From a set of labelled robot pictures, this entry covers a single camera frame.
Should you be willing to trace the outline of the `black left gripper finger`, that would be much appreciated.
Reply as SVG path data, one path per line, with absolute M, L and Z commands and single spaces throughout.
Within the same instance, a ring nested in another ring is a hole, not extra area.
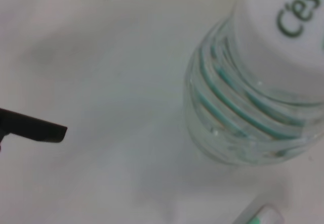
M 67 130 L 66 126 L 1 109 L 1 140 L 14 134 L 37 142 L 60 143 Z

